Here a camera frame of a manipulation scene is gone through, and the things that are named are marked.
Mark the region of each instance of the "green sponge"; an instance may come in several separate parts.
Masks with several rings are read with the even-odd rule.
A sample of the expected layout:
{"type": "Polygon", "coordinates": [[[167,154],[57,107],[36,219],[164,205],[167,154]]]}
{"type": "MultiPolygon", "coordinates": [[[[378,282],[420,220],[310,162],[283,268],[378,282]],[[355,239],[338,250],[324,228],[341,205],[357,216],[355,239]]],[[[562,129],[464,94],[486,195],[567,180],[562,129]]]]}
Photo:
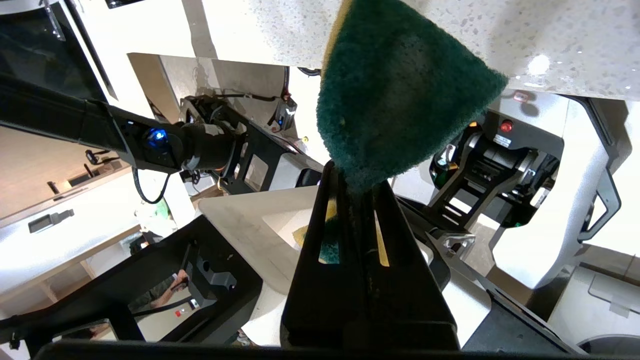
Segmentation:
{"type": "Polygon", "coordinates": [[[507,77],[399,0],[347,0],[324,57],[317,125],[354,192],[441,149],[507,77]]]}

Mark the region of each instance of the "red button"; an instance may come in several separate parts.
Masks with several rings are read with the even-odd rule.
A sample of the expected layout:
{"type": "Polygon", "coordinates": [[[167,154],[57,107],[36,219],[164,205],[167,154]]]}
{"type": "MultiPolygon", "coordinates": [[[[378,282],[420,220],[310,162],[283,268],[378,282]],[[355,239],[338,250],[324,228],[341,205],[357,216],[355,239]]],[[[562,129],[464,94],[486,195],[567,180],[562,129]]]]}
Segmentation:
{"type": "Polygon", "coordinates": [[[502,130],[503,133],[508,133],[513,130],[513,123],[511,122],[511,120],[503,121],[502,125],[500,125],[500,130],[502,130]]]}

